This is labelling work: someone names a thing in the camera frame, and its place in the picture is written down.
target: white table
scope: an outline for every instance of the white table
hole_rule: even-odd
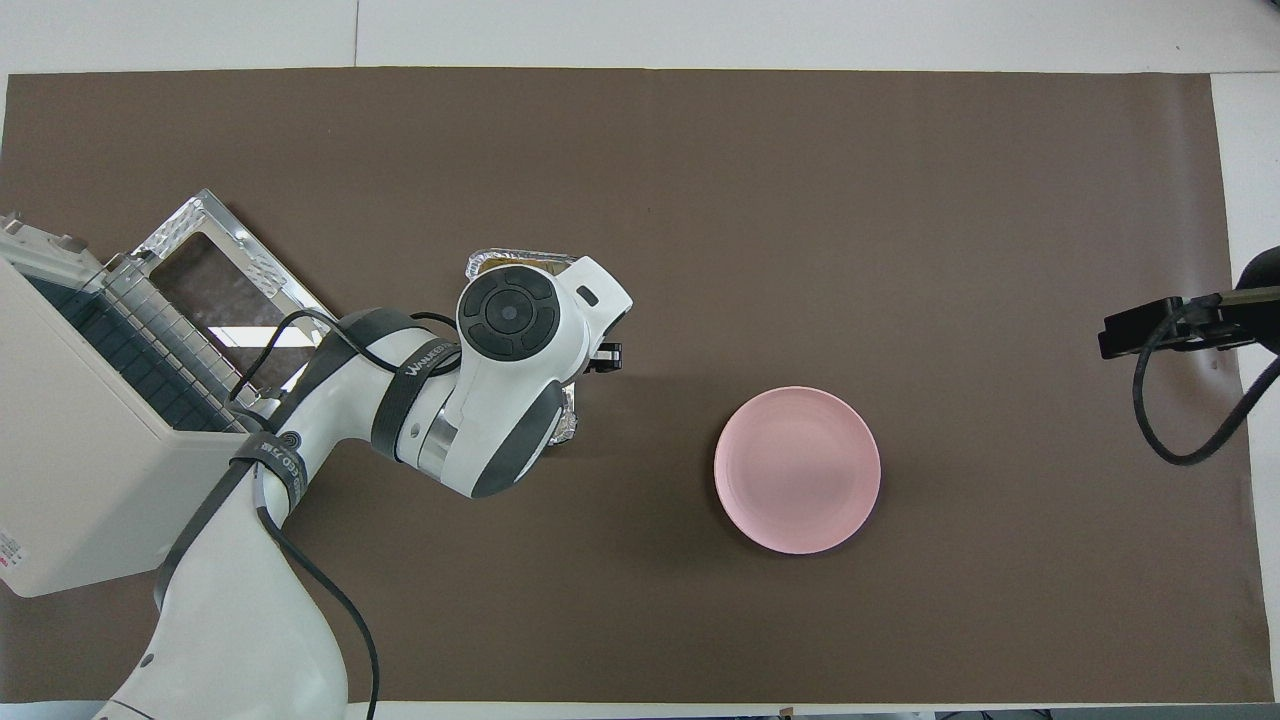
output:
[[[8,0],[0,31],[0,82],[29,72],[351,65],[1212,73],[1234,273],[1280,243],[1280,10],[1263,0]],[[1252,347],[1240,357],[1248,383],[1270,355]],[[1280,685],[1280,443],[1270,442],[1277,430],[1280,393],[1263,398],[1249,420],[1271,666]],[[65,706],[65,716],[79,716],[79,707]],[[402,702],[380,706],[378,716],[778,710]],[[929,708],[796,706],[804,715],[908,710]],[[352,705],[348,716],[364,717],[364,706]]]

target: pink plate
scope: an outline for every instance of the pink plate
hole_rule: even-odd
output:
[[[879,451],[838,397],[780,387],[733,413],[716,445],[716,492],[753,541],[791,555],[836,547],[879,495]]]

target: brown mat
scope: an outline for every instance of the brown mat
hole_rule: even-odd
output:
[[[364,609],[385,698],[1272,697],[1244,433],[1165,465],[1094,343],[1230,283],[1207,77],[18,76],[0,174],[0,208],[101,258],[207,186],[342,313],[451,310],[486,246],[590,254],[635,297],[626,370],[580,383],[579,438],[516,491],[348,445],[288,523]],[[1239,397],[1230,354],[1157,364],[1178,447]],[[872,519],[815,557],[753,546],[712,489],[723,423],[785,384],[883,454]],[[106,697],[150,580],[0,592],[0,697]]]

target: black cable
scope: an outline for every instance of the black cable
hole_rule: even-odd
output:
[[[458,365],[461,365],[461,364],[462,364],[462,355],[460,354],[453,360],[449,360],[448,363],[445,363],[445,364],[440,365],[439,368],[431,370],[426,377],[434,378],[436,375],[447,375],[447,374],[452,373],[453,370],[457,370]]]
[[[422,310],[421,313],[413,313],[412,315],[410,315],[410,318],[413,318],[415,320],[435,320],[436,323],[444,323],[445,325],[449,325],[453,329],[458,329],[458,323],[453,318],[448,315],[442,315],[439,313],[430,313],[428,310]]]
[[[1253,410],[1253,406],[1258,404],[1258,400],[1262,398],[1262,393],[1265,393],[1267,388],[1271,387],[1271,383],[1280,377],[1280,357],[1276,357],[1270,365],[1267,365],[1266,370],[1262,370],[1258,379],[1253,380],[1253,384],[1249,386],[1249,391],[1245,392],[1244,397],[1242,397],[1235,407],[1231,409],[1231,411],[1226,415],[1226,419],[1222,420],[1222,424],[1219,425],[1217,430],[1215,430],[1213,434],[1204,441],[1204,445],[1199,446],[1194,451],[1188,452],[1187,455],[1179,455],[1165,447],[1165,443],[1160,442],[1160,438],[1156,437],[1156,432],[1151,428],[1151,420],[1147,418],[1147,406],[1142,397],[1142,386],[1147,375],[1147,363],[1151,360],[1151,354],[1156,351],[1160,341],[1165,338],[1169,331],[1172,329],[1172,327],[1189,313],[1199,309],[1216,307],[1221,301],[1222,299],[1220,296],[1211,295],[1193,300],[1192,302],[1188,302],[1178,310],[1170,313],[1169,316],[1165,318],[1155,331],[1152,331],[1151,336],[1147,337],[1147,342],[1143,343],[1142,351],[1138,354],[1138,364],[1133,369],[1133,413],[1138,418],[1138,429],[1142,430],[1142,437],[1147,439],[1147,445],[1156,451],[1156,455],[1166,462],[1171,462],[1174,465],[1194,465],[1207,460],[1211,455],[1217,452],[1224,445],[1226,445],[1226,441],[1231,439],[1235,430],[1244,424],[1245,416],[1248,416],[1249,411]]]
[[[381,683],[381,676],[378,670],[378,648],[374,647],[374,635],[369,632],[369,625],[365,624],[365,618],[356,609],[356,603],[351,602],[344,592],[329,579],[320,568],[316,568],[315,562],[311,562],[302,551],[298,550],[289,538],[284,537],[280,528],[275,527],[275,521],[271,520],[271,514],[266,511],[266,507],[257,509],[257,518],[262,523],[262,528],[271,536],[275,544],[280,546],[280,550],[287,552],[293,560],[302,566],[317,583],[324,585],[324,589],[329,591],[329,594],[335,597],[339,603],[351,615],[351,619],[356,621],[356,626],[360,628],[360,634],[365,638],[365,647],[369,650],[369,667],[372,671],[372,683],[369,687],[369,711],[365,714],[366,720],[374,720],[374,708],[378,706],[378,685]]]
[[[312,318],[329,325],[329,332],[337,334],[343,342],[349,345],[352,350],[355,350],[362,357],[365,357],[374,365],[378,365],[383,370],[387,370],[388,373],[393,374],[396,373],[396,370],[398,370],[396,365],[392,365],[390,363],[374,355],[372,352],[369,351],[367,347],[356,342],[349,334],[347,334],[346,331],[343,331],[338,325],[338,322],[334,320],[333,318],[316,310],[302,309],[289,313],[288,315],[284,316],[283,320],[280,320],[278,325],[275,325],[275,332],[271,334],[271,340],[268,341],[266,347],[262,348],[262,352],[257,355],[257,359],[253,360],[253,364],[248,366],[248,370],[244,372],[241,379],[236,383],[234,387],[232,387],[230,392],[227,395],[228,401],[234,401],[236,397],[241,393],[241,391],[244,389],[244,386],[247,386],[248,382],[253,378],[253,375],[257,374],[259,369],[262,368],[262,364],[266,363],[268,356],[271,355],[273,350],[275,350],[275,343],[279,342],[280,336],[284,334],[284,329],[302,318]]]
[[[230,413],[232,415],[238,415],[241,418],[248,419],[250,421],[255,423],[259,428],[266,428],[271,424],[270,421],[268,421],[266,418],[259,415],[257,413],[253,413],[252,410],[243,410],[241,407],[228,406],[227,411]]]

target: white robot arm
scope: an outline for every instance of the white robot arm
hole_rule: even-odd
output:
[[[271,432],[251,436],[178,538],[156,587],[155,634],[95,717],[342,717],[337,642],[273,538],[308,473],[339,441],[361,438],[468,497],[512,487],[559,420],[562,384],[630,307],[582,258],[557,275],[503,265],[476,277],[458,301],[461,348],[394,310],[344,318],[352,342],[325,337]]]

